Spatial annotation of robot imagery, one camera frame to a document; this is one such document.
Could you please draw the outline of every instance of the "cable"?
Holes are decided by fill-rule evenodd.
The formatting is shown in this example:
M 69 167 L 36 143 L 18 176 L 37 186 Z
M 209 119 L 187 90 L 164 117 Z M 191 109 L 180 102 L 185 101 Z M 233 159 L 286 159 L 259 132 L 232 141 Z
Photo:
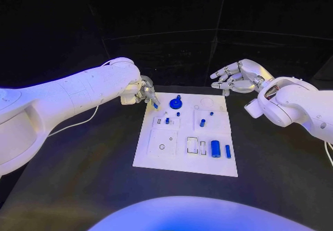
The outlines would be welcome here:
M 93 114 L 92 114 L 92 116 L 90 116 L 90 118 L 89 118 L 86 121 L 83 121 L 83 122 L 80 122 L 80 123 L 77 123 L 77 124 L 73 124 L 73 125 L 70 125 L 70 126 L 64 127 L 64 128 L 63 128 L 63 129 L 60 129 L 59 131 L 56 131 L 56 132 L 50 133 L 47 137 L 53 136 L 54 134 L 57 134 L 57 133 L 59 133 L 60 131 L 63 131 L 64 129 L 67 129 L 67 128 L 70 128 L 70 127 L 76 126 L 76 125 L 80 125 L 80 124 L 83 124 L 85 122 L 87 122 L 87 121 L 92 119 L 92 117 L 93 117 L 93 115 L 95 115 L 95 112 L 93 112 Z
M 331 162 L 331 166 L 333 166 L 333 160 L 331 160 L 331 156 L 330 156 L 330 153 L 328 153 L 328 150 L 327 150 L 327 144 L 328 144 L 330 147 L 331 147 L 331 144 L 327 143 L 327 142 L 324 141 L 324 150 L 325 150 L 325 154 L 327 154 L 327 156 L 328 156 L 328 159 L 330 159 L 330 162 Z

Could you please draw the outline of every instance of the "blue cap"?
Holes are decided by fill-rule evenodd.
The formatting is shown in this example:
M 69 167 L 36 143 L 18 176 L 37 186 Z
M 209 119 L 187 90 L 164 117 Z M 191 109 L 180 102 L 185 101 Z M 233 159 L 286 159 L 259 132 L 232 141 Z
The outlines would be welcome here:
M 171 109 L 180 109 L 183 106 L 180 95 L 177 95 L 177 98 L 170 101 L 170 108 Z

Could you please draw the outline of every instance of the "robotic hand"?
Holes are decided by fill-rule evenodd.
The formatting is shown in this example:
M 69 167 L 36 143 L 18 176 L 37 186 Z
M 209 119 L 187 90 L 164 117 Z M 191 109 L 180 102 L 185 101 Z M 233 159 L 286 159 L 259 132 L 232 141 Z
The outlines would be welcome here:
M 298 123 L 309 134 L 333 143 L 333 91 L 317 88 L 294 77 L 273 78 L 263 67 L 243 59 L 210 75 L 219 78 L 211 87 L 240 93 L 258 92 L 245 110 L 253 118 L 262 114 L 281 127 Z
M 0 176 L 27 163 L 63 120 L 116 96 L 121 104 L 160 105 L 152 82 L 126 58 L 36 86 L 0 89 Z

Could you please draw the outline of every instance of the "black backdrop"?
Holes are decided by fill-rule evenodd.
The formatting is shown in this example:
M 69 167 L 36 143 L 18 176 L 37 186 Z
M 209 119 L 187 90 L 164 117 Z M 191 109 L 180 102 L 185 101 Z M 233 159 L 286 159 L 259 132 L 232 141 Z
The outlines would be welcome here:
M 312 82 L 333 54 L 331 12 L 328 0 L 2 0 L 0 86 L 47 82 L 118 56 L 157 85 L 209 86 L 209 74 L 243 58 Z M 0 179 L 0 205 L 21 171 Z

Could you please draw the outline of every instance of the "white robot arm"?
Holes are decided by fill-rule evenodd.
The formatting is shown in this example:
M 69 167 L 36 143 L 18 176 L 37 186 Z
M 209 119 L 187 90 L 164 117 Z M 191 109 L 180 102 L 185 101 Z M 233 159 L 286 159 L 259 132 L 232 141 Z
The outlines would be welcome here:
M 333 90 L 317 88 L 292 77 L 273 78 L 263 67 L 243 59 L 223 67 L 210 78 L 219 77 L 213 88 L 247 93 L 258 92 L 258 98 L 246 105 L 245 110 L 253 118 L 262 114 L 281 127 L 298 123 L 309 134 L 333 143 Z
M 151 101 L 152 82 L 132 61 L 116 58 L 56 81 L 21 89 L 0 89 L 0 176 L 23 166 L 54 126 L 115 97 L 121 104 Z

